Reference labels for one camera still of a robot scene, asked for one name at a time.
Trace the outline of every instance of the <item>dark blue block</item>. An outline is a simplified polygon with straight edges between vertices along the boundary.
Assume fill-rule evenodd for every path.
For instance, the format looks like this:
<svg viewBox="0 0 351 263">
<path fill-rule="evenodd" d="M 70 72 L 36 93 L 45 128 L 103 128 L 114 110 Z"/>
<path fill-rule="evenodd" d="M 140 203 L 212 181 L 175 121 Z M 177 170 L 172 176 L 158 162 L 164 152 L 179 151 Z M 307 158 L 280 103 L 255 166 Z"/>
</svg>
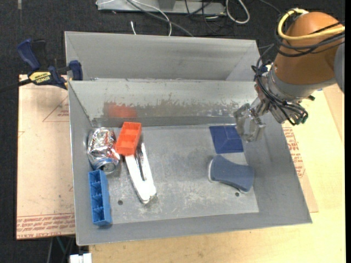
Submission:
<svg viewBox="0 0 351 263">
<path fill-rule="evenodd" d="M 233 125 L 211 126 L 210 132 L 217 154 L 243 152 L 242 141 Z"/>
</svg>

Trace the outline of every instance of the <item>white tongs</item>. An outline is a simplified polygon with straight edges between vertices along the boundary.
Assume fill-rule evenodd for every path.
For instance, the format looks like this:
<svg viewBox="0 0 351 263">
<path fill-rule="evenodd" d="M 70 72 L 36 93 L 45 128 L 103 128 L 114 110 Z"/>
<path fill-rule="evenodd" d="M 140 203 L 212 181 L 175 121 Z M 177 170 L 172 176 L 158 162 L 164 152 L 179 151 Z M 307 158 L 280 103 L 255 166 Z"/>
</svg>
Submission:
<svg viewBox="0 0 351 263">
<path fill-rule="evenodd" d="M 156 196 L 156 187 L 146 155 L 145 145 L 141 144 L 134 155 L 125 156 L 134 188 L 142 203 L 148 203 Z"/>
</svg>

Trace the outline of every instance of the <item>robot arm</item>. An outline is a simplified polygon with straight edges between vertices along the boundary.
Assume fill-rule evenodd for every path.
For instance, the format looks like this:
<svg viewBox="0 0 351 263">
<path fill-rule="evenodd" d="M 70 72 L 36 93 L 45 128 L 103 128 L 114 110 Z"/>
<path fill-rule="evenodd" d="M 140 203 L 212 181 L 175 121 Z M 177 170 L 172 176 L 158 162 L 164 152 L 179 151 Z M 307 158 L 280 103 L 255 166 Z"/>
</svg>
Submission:
<svg viewBox="0 0 351 263">
<path fill-rule="evenodd" d="M 296 19 L 284 33 L 283 25 L 291 17 Z M 301 9 L 288 11 L 278 22 L 276 59 L 259 65 L 262 55 L 253 67 L 258 98 L 235 113 L 243 139 L 261 138 L 265 124 L 259 117 L 267 112 L 279 123 L 304 123 L 308 113 L 300 105 L 303 99 L 313 100 L 315 90 L 335 82 L 343 90 L 344 40 L 345 27 L 333 17 Z"/>
</svg>

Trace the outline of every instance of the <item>table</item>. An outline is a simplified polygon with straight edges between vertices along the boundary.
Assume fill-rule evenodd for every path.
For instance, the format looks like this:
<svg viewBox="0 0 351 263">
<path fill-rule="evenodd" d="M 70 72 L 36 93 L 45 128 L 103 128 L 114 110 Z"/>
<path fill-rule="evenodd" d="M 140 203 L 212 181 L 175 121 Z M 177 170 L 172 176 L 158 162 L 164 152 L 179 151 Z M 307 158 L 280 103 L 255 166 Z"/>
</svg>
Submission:
<svg viewBox="0 0 351 263">
<path fill-rule="evenodd" d="M 55 87 L 39 91 L 43 88 L 33 85 L 20 88 L 17 239 L 74 233 L 66 91 Z M 343 116 L 335 110 L 343 107 L 343 94 L 332 86 L 314 95 L 315 101 L 304 102 L 310 118 L 305 125 L 293 128 L 308 172 L 307 183 L 302 183 L 305 198 L 310 211 L 318 211 L 311 214 L 312 224 L 92 245 L 89 250 L 93 262 L 345 261 Z M 33 102 L 36 104 L 32 109 L 24 106 Z M 35 130 L 35 124 L 25 121 L 26 115 L 36 118 L 40 131 Z M 55 125 L 59 126 L 56 133 L 62 139 L 60 141 L 52 141 L 48 135 L 57 129 Z M 36 149 L 29 149 L 24 140 L 29 133 L 32 136 L 26 138 L 27 141 L 40 142 Z M 49 170 L 42 158 L 43 145 L 46 145 L 44 156 L 58 157 L 51 159 L 56 163 L 54 170 Z M 68 147 L 68 151 L 62 151 L 62 146 Z M 53 155 L 57 149 L 60 149 L 60 155 Z M 43 163 L 40 168 L 30 170 L 31 164 L 35 163 L 29 163 L 25 158 L 29 150 L 36 154 L 32 162 Z M 313 191 L 306 190 L 309 183 Z M 317 207 L 308 201 L 314 199 Z"/>
</svg>

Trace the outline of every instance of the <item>yellow clamp label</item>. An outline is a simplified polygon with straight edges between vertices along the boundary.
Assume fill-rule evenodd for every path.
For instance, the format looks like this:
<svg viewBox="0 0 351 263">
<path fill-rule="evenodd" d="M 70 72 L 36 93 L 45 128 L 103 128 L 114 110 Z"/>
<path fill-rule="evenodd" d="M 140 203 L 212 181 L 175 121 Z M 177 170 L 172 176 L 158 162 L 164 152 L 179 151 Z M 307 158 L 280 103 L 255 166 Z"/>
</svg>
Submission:
<svg viewBox="0 0 351 263">
<path fill-rule="evenodd" d="M 29 76 L 29 79 L 37 84 L 49 81 L 51 74 L 48 71 L 39 71 L 39 72 L 34 72 Z"/>
</svg>

